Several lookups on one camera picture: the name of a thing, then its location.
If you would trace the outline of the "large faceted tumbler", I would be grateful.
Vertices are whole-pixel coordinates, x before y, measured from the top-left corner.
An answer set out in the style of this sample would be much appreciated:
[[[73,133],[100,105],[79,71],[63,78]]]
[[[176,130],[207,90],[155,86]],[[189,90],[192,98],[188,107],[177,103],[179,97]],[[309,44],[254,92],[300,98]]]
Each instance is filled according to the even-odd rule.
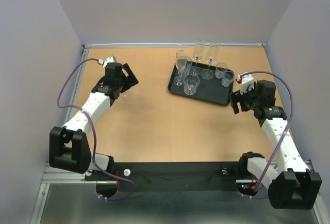
[[[194,95],[200,84],[200,78],[196,75],[189,74],[184,78],[184,93],[186,95]]]

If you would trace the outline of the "etched stemmed glass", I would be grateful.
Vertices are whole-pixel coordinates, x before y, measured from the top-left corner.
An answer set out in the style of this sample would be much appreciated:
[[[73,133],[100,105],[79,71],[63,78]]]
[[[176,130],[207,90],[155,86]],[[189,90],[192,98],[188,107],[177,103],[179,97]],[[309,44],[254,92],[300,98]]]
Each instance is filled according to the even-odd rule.
[[[198,76],[200,74],[200,69],[197,67],[197,63],[203,57],[204,47],[205,47],[205,41],[204,40],[200,39],[200,40],[195,42],[194,52],[193,52],[193,60],[194,60],[195,64],[190,70],[190,73],[192,75]]]

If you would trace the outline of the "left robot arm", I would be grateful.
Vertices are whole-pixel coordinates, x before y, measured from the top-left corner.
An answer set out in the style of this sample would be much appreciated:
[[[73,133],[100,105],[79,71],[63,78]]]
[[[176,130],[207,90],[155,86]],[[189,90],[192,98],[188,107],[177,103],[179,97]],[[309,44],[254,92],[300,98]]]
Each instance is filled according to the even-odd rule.
[[[90,148],[89,133],[95,134],[98,119],[113,105],[120,94],[138,84],[128,64],[98,60],[105,69],[104,76],[92,88],[85,104],[72,105],[77,113],[61,127],[55,126],[49,134],[49,165],[53,168],[83,174],[97,170],[104,180],[114,176],[113,158],[98,154]]]

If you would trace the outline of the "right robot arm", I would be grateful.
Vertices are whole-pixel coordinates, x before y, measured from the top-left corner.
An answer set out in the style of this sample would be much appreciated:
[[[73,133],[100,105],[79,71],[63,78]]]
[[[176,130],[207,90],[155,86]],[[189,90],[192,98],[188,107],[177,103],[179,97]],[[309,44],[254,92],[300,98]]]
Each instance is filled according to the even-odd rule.
[[[275,83],[255,81],[250,74],[236,81],[241,88],[230,96],[234,113],[253,111],[274,150],[277,165],[271,167],[271,162],[259,153],[243,153],[237,165],[239,175],[255,176],[258,181],[254,188],[263,185],[275,209],[311,210],[322,179],[300,157],[287,128],[287,115],[282,107],[275,105]]]

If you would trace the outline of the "faceted tumbler glass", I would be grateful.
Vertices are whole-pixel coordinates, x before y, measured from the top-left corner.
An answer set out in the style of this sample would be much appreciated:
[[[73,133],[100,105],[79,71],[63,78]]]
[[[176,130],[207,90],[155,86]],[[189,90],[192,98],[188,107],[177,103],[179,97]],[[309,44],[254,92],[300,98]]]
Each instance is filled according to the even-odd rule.
[[[192,67],[192,60],[190,57],[187,57],[186,65],[182,73],[183,77],[187,76],[190,73],[191,67]]]

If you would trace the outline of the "clear wine glass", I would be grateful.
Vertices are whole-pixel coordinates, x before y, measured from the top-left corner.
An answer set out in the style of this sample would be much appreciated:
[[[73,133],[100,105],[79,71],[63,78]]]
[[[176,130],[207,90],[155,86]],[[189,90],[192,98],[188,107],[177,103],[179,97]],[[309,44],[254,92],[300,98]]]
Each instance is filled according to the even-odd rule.
[[[175,85],[181,86],[182,83],[182,71],[186,67],[187,63],[187,53],[184,50],[179,50],[176,53],[176,69],[178,71],[178,76],[175,78]]]

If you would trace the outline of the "small shot glass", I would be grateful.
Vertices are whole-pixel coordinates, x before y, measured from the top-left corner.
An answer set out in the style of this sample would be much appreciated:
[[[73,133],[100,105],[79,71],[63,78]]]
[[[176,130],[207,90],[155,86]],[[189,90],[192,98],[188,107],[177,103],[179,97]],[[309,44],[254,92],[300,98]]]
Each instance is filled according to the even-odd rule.
[[[121,94],[121,98],[122,98],[123,100],[128,100],[128,99],[129,99],[129,90],[123,92],[123,93]]]

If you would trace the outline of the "tall champagne flute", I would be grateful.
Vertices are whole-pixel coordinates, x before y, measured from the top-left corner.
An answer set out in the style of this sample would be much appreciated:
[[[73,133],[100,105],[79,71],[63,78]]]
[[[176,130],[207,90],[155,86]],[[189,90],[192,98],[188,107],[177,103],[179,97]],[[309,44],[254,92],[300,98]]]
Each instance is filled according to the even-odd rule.
[[[213,72],[211,71],[210,66],[218,60],[219,50],[220,50],[220,42],[218,40],[212,41],[209,45],[206,54],[206,61],[208,63],[208,67],[201,72],[201,77],[203,79],[209,80],[213,78]]]

